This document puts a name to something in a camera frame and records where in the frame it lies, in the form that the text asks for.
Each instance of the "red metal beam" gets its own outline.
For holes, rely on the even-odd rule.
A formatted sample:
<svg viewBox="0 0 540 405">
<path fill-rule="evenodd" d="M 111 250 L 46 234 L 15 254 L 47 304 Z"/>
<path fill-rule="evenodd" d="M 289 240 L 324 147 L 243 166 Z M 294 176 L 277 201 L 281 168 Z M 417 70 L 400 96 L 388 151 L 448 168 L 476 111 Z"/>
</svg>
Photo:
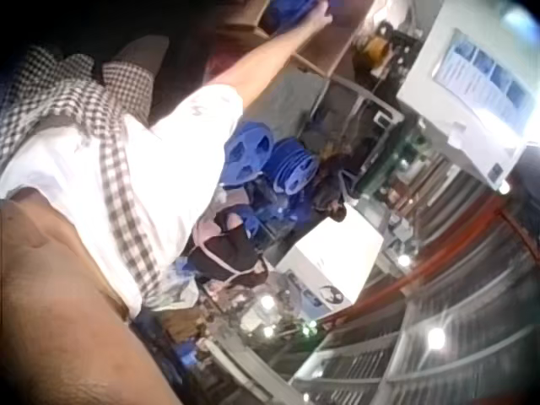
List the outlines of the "red metal beam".
<svg viewBox="0 0 540 405">
<path fill-rule="evenodd" d="M 516 235 L 521 239 L 525 247 L 529 250 L 532 257 L 536 263 L 540 263 L 540 253 L 538 252 L 537 245 L 532 240 L 531 236 L 523 229 L 521 225 L 517 222 L 514 216 L 508 212 L 506 209 L 500 211 L 500 216 L 505 221 L 505 223 L 510 226 L 510 228 L 516 233 Z"/>
</svg>

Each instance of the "blue spool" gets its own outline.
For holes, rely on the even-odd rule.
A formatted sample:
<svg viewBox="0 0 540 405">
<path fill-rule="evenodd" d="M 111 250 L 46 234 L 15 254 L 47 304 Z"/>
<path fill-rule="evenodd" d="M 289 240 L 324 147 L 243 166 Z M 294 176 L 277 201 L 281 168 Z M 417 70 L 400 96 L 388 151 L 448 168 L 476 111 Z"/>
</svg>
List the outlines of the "blue spool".
<svg viewBox="0 0 540 405">
<path fill-rule="evenodd" d="M 241 125 L 225 144 L 225 164 L 220 182 L 240 186 L 258 177 L 272 154 L 273 135 L 260 122 Z"/>
<path fill-rule="evenodd" d="M 316 4 L 317 0 L 272 0 L 267 12 L 280 33 L 296 26 Z"/>
<path fill-rule="evenodd" d="M 275 192 L 291 196 L 311 181 L 319 167 L 317 157 L 310 154 L 295 138 L 276 143 L 272 156 L 262 169 Z"/>
</svg>

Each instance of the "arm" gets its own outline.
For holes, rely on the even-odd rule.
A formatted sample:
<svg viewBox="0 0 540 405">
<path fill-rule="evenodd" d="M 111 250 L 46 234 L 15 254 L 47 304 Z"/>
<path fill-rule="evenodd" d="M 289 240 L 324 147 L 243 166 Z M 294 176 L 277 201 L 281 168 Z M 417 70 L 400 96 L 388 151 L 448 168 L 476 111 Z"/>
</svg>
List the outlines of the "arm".
<svg viewBox="0 0 540 405">
<path fill-rule="evenodd" d="M 246 108 L 270 84 L 293 53 L 332 22 L 332 16 L 326 15 L 327 10 L 328 2 L 320 2 L 299 26 L 254 49 L 212 83 L 234 87 Z"/>
</svg>

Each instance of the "hand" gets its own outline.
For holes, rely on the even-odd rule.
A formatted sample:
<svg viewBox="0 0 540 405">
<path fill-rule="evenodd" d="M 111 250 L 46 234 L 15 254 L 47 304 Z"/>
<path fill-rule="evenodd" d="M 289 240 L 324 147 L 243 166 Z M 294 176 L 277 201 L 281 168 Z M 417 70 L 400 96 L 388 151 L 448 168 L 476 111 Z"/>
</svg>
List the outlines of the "hand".
<svg viewBox="0 0 540 405">
<path fill-rule="evenodd" d="M 307 14 L 304 21 L 302 21 L 302 25 L 309 27 L 313 34 L 322 30 L 332 22 L 332 16 L 327 14 L 328 7 L 328 1 L 321 0 L 315 8 Z"/>
</svg>

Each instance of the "white machine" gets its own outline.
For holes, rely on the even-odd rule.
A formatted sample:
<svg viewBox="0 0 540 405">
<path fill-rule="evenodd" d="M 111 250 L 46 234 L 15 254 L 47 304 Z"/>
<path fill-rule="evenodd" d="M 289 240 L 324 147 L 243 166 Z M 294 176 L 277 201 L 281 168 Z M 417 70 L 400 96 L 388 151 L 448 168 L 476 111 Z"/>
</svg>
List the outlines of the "white machine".
<svg viewBox="0 0 540 405">
<path fill-rule="evenodd" d="M 325 219 L 276 266 L 302 294 L 300 317 L 310 321 L 351 306 L 382 247 L 382 235 L 347 205 L 341 223 Z"/>
<path fill-rule="evenodd" d="M 540 134 L 540 50 L 507 29 L 503 10 L 445 0 L 397 94 L 440 152 L 494 189 Z"/>
</svg>

